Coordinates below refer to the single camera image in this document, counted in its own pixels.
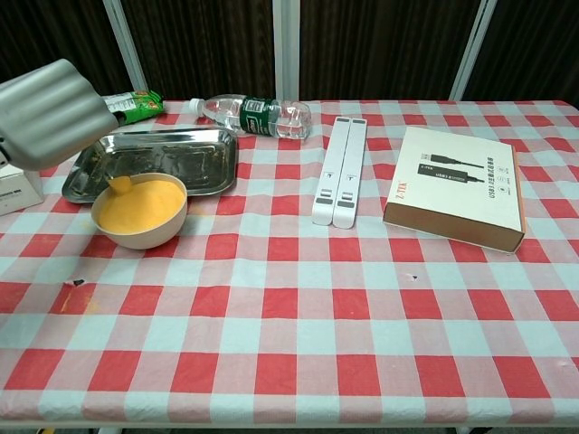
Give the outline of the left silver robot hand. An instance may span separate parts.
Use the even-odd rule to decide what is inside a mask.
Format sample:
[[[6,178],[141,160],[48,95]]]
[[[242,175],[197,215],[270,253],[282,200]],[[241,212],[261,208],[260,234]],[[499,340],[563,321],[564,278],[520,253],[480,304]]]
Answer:
[[[1,84],[1,166],[56,166],[118,126],[104,99],[65,59]]]

